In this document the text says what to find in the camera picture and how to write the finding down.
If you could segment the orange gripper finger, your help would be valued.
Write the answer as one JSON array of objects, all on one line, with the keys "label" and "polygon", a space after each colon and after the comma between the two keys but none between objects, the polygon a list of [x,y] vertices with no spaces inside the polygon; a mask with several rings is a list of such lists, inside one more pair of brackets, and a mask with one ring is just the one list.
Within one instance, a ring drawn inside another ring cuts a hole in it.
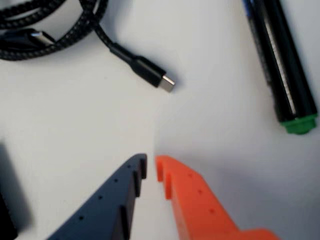
[{"label": "orange gripper finger", "polygon": [[202,175],[186,164],[168,155],[156,156],[155,164],[181,240],[278,239],[268,229],[239,229]]}]

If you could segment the blue-grey gripper finger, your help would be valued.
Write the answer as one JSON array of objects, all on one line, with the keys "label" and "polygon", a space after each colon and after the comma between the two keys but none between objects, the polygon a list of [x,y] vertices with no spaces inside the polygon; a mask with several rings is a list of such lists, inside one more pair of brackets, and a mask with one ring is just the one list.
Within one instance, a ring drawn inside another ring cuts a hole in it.
[{"label": "blue-grey gripper finger", "polygon": [[126,160],[52,235],[50,240],[128,240],[135,200],[147,177],[147,155]]}]

